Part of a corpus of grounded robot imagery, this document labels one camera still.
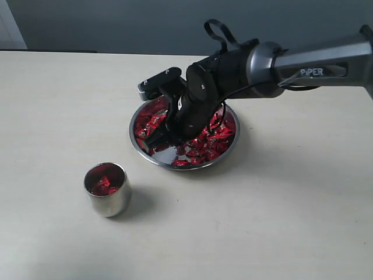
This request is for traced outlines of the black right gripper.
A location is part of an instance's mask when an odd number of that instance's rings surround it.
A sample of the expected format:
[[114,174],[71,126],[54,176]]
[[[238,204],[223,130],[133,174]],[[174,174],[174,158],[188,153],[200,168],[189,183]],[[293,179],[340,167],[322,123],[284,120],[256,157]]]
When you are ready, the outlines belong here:
[[220,103],[214,100],[192,99],[189,93],[177,97],[166,118],[166,128],[156,128],[145,140],[144,150],[163,151],[170,147],[170,135],[180,140],[196,138],[210,123]]

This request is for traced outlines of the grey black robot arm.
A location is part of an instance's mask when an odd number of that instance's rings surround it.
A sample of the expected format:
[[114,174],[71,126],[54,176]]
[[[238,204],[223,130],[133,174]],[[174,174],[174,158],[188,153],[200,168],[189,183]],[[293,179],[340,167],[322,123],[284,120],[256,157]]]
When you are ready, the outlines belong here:
[[143,100],[168,98],[161,124],[145,138],[146,150],[196,138],[227,99],[274,98],[285,90],[357,86],[372,92],[372,29],[298,50],[257,39],[238,43],[217,20],[205,23],[220,50],[186,69],[166,69],[138,85]]

